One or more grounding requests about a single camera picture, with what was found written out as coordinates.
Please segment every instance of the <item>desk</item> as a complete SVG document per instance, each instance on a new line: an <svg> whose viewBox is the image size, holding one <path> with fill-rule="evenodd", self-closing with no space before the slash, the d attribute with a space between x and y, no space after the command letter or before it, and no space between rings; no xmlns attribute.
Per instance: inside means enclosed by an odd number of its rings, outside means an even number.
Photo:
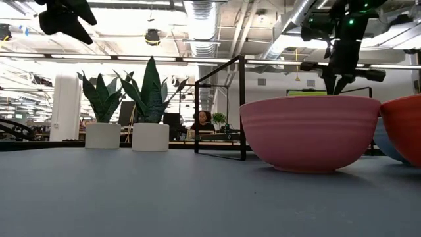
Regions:
<svg viewBox="0 0 421 237"><path fill-rule="evenodd" d="M0 236L419 236L420 169L367 157L334 175L253 157L87 149L0 156Z"/></svg>
<svg viewBox="0 0 421 237"><path fill-rule="evenodd" d="M170 144L194 145L194 141L170 141ZM239 142L199 142L199 145L239 145Z"/></svg>

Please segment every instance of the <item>ridged bowl rim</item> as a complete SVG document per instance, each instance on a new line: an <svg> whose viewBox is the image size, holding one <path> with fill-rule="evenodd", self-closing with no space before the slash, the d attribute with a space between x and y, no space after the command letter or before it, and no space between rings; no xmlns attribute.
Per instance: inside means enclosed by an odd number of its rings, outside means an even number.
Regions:
<svg viewBox="0 0 421 237"><path fill-rule="evenodd" d="M275 101L275 100L286 100L286 99L314 99L314 98L350 98L350 99L361 99L361 100L367 100L367 101L375 101L378 102L379 105L382 104L377 99L369 98L369 97L361 97L361 96L355 96L355 95L294 95L294 96L285 96L285 97L277 97L277 98L271 98L271 99L262 99L259 101L252 101L245 103L240 108L245 107L247 105L253 105L255 103L261 103L261 102L267 102L267 101Z"/></svg>
<svg viewBox="0 0 421 237"><path fill-rule="evenodd" d="M397 99L392 99L392 100L389 100L389 101L386 101L386 102L382 103L382 105L389 105L389 104L391 104L391 103L396 103L396 102L400 102L400 101L405 101L405 100L407 100L407 99L412 99L412 98L415 98L415 97L421 97L421 94L418 94L418 95L410 95L410 96L404 96L404 97L400 97L400 98L397 98Z"/></svg>

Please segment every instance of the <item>camera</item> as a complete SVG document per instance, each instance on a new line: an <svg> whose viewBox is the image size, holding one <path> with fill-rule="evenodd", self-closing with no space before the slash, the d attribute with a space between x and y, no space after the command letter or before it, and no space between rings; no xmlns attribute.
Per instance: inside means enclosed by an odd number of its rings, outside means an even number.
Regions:
<svg viewBox="0 0 421 237"><path fill-rule="evenodd" d="M329 64L303 63L301 70L319 70L328 94L339 94L356 76L382 82L382 70L358 70L359 51L368 20L378 18L376 9L386 0L337 0L330 9L310 9L301 25L303 41L323 40L328 44L324 58ZM337 75L341 76L336 88Z"/></svg>
<svg viewBox="0 0 421 237"><path fill-rule="evenodd" d="M157 29L148 29L145 35L145 42L150 46L158 46L161 43Z"/></svg>

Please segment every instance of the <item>orange bowl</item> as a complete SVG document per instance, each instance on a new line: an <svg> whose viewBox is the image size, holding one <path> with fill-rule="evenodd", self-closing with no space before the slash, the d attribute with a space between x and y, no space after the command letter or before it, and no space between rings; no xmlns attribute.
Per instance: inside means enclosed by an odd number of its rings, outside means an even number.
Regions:
<svg viewBox="0 0 421 237"><path fill-rule="evenodd" d="M421 167L421 95L385 102L380 113L395 148L407 161Z"/></svg>

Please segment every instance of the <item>person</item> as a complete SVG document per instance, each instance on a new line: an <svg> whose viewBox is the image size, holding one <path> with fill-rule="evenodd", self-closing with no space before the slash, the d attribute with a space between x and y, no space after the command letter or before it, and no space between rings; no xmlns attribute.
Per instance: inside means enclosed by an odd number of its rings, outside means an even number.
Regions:
<svg viewBox="0 0 421 237"><path fill-rule="evenodd" d="M212 115L208 111L199 111L199 131L215 131L215 127L211 123ZM190 130L195 130L196 124L191 125Z"/></svg>

